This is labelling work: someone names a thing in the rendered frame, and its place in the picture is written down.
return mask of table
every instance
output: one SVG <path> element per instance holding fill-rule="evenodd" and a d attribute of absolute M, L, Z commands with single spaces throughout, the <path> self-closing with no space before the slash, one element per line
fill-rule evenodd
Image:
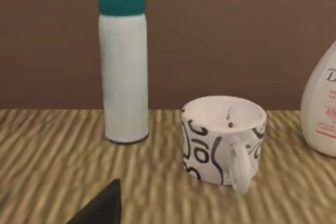
<path fill-rule="evenodd" d="M 336 223 L 336 159 L 304 142 L 298 111 L 269 111 L 245 196 L 182 168 L 177 110 L 150 111 L 139 144 L 104 139 L 100 110 L 0 110 L 0 223 L 59 224 L 121 179 L 122 224 Z"/>

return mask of mug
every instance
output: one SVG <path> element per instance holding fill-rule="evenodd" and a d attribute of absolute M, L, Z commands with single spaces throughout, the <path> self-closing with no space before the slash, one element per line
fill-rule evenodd
<path fill-rule="evenodd" d="M 267 115 L 243 98 L 208 96 L 181 113 L 183 167 L 197 179 L 244 194 L 258 171 Z"/>

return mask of wood grain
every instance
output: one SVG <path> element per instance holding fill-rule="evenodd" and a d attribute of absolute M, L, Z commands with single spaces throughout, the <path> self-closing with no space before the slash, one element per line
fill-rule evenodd
<path fill-rule="evenodd" d="M 299 112 L 270 111 L 260 170 L 245 196 L 182 168 L 180 112 L 150 112 L 150 136 L 104 139 L 100 110 L 0 110 L 0 223 L 65 223 L 114 178 L 122 224 L 336 221 L 336 159 L 305 144 Z"/>

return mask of brown wall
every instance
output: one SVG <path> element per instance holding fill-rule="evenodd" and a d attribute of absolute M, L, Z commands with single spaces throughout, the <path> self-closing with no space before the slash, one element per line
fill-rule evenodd
<path fill-rule="evenodd" d="M 298 109 L 336 0 L 148 0 L 150 107 L 209 94 Z M 0 107 L 101 108 L 97 0 L 0 0 Z"/>

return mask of white thermos bottle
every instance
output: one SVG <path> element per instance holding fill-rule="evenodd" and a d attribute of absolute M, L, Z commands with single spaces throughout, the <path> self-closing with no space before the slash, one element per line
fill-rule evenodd
<path fill-rule="evenodd" d="M 148 136 L 145 0 L 98 0 L 105 136 L 131 144 Z"/>

